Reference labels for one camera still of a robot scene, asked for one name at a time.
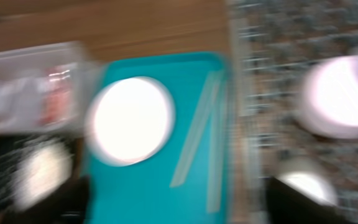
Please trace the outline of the white pink bowl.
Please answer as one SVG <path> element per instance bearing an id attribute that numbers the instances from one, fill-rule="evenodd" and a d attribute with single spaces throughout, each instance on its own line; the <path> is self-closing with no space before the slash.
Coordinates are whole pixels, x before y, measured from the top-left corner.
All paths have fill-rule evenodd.
<path id="1" fill-rule="evenodd" d="M 312 66 L 300 81 L 295 118 L 313 134 L 358 139 L 358 47 Z"/>

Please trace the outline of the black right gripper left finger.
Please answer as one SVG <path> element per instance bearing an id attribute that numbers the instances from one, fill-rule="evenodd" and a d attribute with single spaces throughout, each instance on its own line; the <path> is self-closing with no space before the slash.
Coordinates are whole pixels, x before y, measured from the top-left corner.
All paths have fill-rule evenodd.
<path id="1" fill-rule="evenodd" d="M 2 224 L 83 224 L 91 197 L 88 176 L 70 179 L 34 206 L 3 215 Z"/>

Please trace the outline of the white cup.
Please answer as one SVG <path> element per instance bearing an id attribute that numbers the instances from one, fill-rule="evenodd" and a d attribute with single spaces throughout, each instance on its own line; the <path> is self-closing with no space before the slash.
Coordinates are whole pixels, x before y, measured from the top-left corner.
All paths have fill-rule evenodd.
<path id="1" fill-rule="evenodd" d="M 338 196 L 323 168 L 305 157 L 292 157 L 281 161 L 276 177 L 314 202 L 325 206 L 338 206 Z"/>

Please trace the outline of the pile of rice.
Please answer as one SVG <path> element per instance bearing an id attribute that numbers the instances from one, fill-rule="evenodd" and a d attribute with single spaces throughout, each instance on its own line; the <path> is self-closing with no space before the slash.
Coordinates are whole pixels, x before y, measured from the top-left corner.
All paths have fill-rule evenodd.
<path id="1" fill-rule="evenodd" d="M 42 143 L 17 166 L 13 179 L 13 204 L 24 211 L 48 197 L 71 177 L 73 161 L 64 144 Z"/>

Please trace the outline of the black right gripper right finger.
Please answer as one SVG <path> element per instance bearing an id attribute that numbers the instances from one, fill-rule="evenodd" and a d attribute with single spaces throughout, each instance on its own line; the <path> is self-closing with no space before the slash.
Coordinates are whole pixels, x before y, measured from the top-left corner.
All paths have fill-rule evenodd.
<path id="1" fill-rule="evenodd" d="M 266 182 L 265 199 L 271 224 L 353 224 L 275 177 Z"/>

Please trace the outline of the red snack wrapper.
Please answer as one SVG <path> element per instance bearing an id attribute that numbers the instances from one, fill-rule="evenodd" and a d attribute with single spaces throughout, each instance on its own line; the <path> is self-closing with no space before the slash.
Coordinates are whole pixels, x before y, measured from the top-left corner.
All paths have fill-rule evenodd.
<path id="1" fill-rule="evenodd" d="M 73 108 L 72 64 L 57 65 L 46 70 L 42 84 L 42 111 L 39 123 L 43 126 L 68 121 Z"/>

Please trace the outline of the wooden chopstick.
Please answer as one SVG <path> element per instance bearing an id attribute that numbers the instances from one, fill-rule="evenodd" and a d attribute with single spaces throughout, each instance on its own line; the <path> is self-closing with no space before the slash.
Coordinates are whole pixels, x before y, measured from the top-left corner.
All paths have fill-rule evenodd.
<path id="1" fill-rule="evenodd" d="M 178 163 L 170 182 L 171 188 L 179 187 L 186 181 L 206 123 L 209 119 L 209 114 L 218 97 L 223 77 L 224 72 L 222 70 L 209 72 L 206 77 L 195 108 L 195 113 L 191 120 L 190 128 L 187 132 Z"/>

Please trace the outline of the white pink plate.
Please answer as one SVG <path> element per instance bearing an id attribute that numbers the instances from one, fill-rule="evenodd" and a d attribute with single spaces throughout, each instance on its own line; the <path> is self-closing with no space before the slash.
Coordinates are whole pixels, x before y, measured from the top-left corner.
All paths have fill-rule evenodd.
<path id="1" fill-rule="evenodd" d="M 103 88 L 86 115 L 91 153 L 110 166 L 131 166 L 163 149 L 176 120 L 168 88 L 155 78 L 132 77 Z"/>

